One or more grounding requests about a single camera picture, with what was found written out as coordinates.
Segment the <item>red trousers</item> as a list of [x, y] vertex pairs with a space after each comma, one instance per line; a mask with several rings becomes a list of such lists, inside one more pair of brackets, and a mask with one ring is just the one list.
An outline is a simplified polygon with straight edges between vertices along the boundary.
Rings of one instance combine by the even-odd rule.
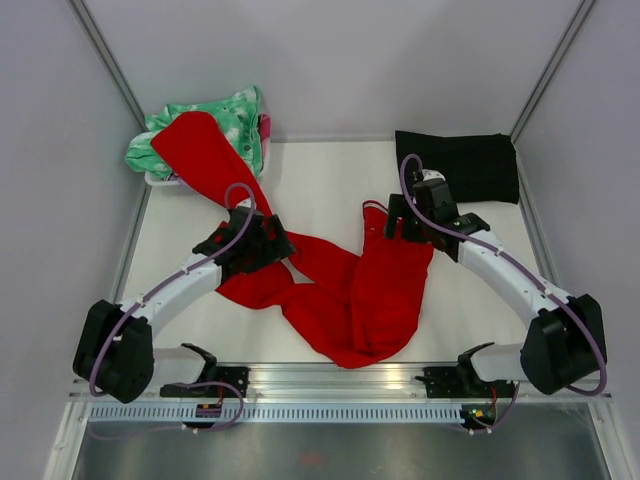
[[[212, 202], [235, 206], [253, 194], [259, 212], [271, 214], [256, 177], [210, 114], [179, 115], [151, 146]], [[386, 238], [388, 212], [377, 201], [364, 202], [362, 215], [362, 254], [289, 233], [295, 248], [289, 267], [277, 262], [235, 275], [218, 293], [250, 309], [280, 307], [311, 348], [340, 367], [361, 368], [394, 356], [418, 329], [434, 249]]]

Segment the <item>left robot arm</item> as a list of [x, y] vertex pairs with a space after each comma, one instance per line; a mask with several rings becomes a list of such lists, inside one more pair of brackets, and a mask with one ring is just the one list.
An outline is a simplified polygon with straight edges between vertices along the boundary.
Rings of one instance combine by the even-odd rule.
[[90, 307], [73, 372], [89, 383], [92, 393], [123, 404], [156, 387], [210, 395], [218, 383], [216, 357], [192, 343], [157, 348], [156, 336], [205, 294], [294, 251], [277, 216], [246, 206], [231, 209], [228, 223], [197, 244], [186, 262], [150, 291]]

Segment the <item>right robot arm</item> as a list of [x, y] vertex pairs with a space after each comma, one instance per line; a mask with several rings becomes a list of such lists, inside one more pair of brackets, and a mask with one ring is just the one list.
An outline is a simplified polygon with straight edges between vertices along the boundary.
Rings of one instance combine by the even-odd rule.
[[480, 395], [494, 382], [525, 382], [545, 395], [604, 392], [606, 342], [600, 304], [533, 273], [475, 213], [462, 214], [443, 179], [418, 182], [388, 200], [385, 236], [429, 244], [473, 272], [527, 328], [522, 343], [488, 342], [459, 355], [456, 384]]

